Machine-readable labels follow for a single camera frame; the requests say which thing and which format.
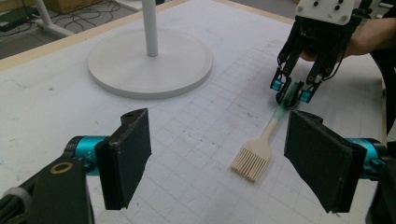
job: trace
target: cable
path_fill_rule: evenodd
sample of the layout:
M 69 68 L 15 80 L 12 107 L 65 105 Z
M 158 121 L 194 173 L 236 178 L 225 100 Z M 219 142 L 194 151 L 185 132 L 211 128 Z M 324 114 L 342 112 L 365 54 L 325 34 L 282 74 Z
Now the cable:
M 94 8 L 95 6 L 101 6 L 101 5 L 105 5 L 107 7 L 111 6 L 111 9 L 110 10 L 97 10 L 97 9 Z M 98 17 L 103 16 L 103 13 L 109 13 L 110 14 L 110 19 L 105 21 L 105 23 L 108 23 L 109 21 L 112 21 L 114 19 L 113 12 L 118 11 L 118 10 L 121 9 L 120 4 L 118 4 L 114 0 L 102 1 L 102 2 L 97 2 L 97 3 L 96 3 L 96 1 L 92 1 L 92 3 L 89 6 L 77 9 L 78 7 L 79 6 L 75 7 L 75 10 L 73 11 L 73 13 L 71 15 L 68 15 L 66 17 L 62 17 L 62 18 L 58 19 L 57 21 L 55 21 L 54 23 L 57 24 L 57 23 L 59 23 L 62 20 L 71 19 L 70 22 L 68 22 L 65 25 L 63 25 L 63 28 L 66 28 L 66 27 L 68 27 L 68 26 L 70 26 L 71 24 L 74 23 L 74 24 L 78 25 L 81 28 L 82 31 L 85 31 L 86 28 L 81 23 L 82 21 L 88 23 L 92 27 L 96 27 L 97 24 L 93 23 L 91 21 L 92 19 L 96 19 Z
M 29 19 L 29 21 L 28 21 L 28 22 L 24 22 L 23 24 L 19 25 L 18 27 L 12 29 L 12 30 L 18 29 L 18 31 L 12 32 L 12 33 L 7 34 L 7 35 L 0 35 L 0 38 L 9 37 L 9 36 L 12 36 L 12 35 L 17 35 L 17 34 L 20 34 L 20 33 L 22 33 L 22 32 L 28 31 L 28 30 L 30 30 L 30 29 L 33 27 L 32 18 L 29 16 L 29 12 L 28 12 L 28 10 L 27 10 L 27 6 L 26 6 L 24 0 L 21 0 L 21 1 L 22 1 L 23 9 L 24 9 L 24 11 L 25 11 L 25 13 L 26 13 L 26 17 Z M 17 12 L 18 12 L 18 17 L 21 16 L 20 11 L 19 11 L 19 8 L 20 8 L 19 1 L 17 1 Z M 27 28 L 21 30 L 21 26 L 24 25 L 24 24 L 29 24 L 29 26 L 28 26 Z
M 23 182 L 20 187 L 26 189 L 30 194 L 35 188 L 36 175 Z M 23 202 L 16 196 L 6 195 L 0 199 L 0 224 L 7 223 L 10 219 L 22 214 Z
M 332 77 L 335 76 L 335 74 L 336 74 L 337 71 L 338 71 L 338 68 L 340 68 L 341 62 L 344 60 L 344 56 L 345 56 L 345 54 L 346 54 L 346 51 L 347 51 L 347 46 L 344 47 L 343 54 L 341 55 L 341 60 L 340 60 L 340 62 L 337 64 L 337 67 L 335 68 L 335 70 L 334 70 L 334 72 L 332 73 L 332 75 L 329 76 L 329 77 L 323 78 L 323 79 L 322 79 L 323 81 L 329 80 L 330 78 L 332 78 Z
M 26 221 L 26 214 L 20 214 L 12 219 L 9 219 L 5 224 L 22 224 Z

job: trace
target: white table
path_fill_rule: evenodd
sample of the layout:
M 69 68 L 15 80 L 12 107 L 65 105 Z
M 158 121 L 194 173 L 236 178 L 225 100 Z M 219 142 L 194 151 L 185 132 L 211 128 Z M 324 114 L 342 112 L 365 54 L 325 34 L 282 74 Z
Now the white table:
M 277 106 L 269 86 L 291 21 L 211 0 L 176 0 L 159 10 L 160 29 L 196 36 L 215 58 L 206 83 L 182 96 L 121 98 L 89 75 L 91 49 L 108 36 L 143 29 L 141 13 L 0 61 L 0 192 L 59 157 L 73 136 L 110 135 L 120 115 L 147 107 L 153 154 L 129 209 L 106 211 L 99 177 L 88 177 L 97 223 L 363 223 L 375 183 L 359 182 L 349 214 L 326 214 L 283 156 L 288 118 L 275 131 L 273 158 L 256 184 L 230 169 Z M 311 66 L 298 62 L 294 80 Z M 344 137 L 380 139 L 381 89 L 373 60 L 350 57 L 298 108 Z

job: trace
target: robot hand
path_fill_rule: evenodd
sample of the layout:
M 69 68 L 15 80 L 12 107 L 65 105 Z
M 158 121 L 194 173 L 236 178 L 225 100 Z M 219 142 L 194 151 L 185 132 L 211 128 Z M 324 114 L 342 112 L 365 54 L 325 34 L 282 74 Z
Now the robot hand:
M 348 213 L 359 179 L 370 179 L 378 184 L 366 223 L 396 224 L 394 150 L 372 138 L 344 138 L 323 118 L 290 111 L 284 155 L 327 213 Z
M 289 38 L 277 57 L 278 68 L 271 82 L 271 89 L 278 91 L 276 101 L 279 104 L 303 50 L 313 50 L 318 57 L 306 81 L 300 81 L 289 106 L 298 100 L 309 103 L 321 82 L 335 75 L 338 67 L 334 70 L 334 66 L 339 55 L 345 52 L 358 25 L 368 18 L 371 3 L 372 0 L 361 0 L 359 7 L 354 8 L 355 0 L 301 0 Z
M 62 156 L 0 198 L 0 223 L 94 223 L 86 175 L 99 175 L 106 210 L 128 207 L 151 155 L 149 111 L 121 116 L 110 136 L 76 136 Z

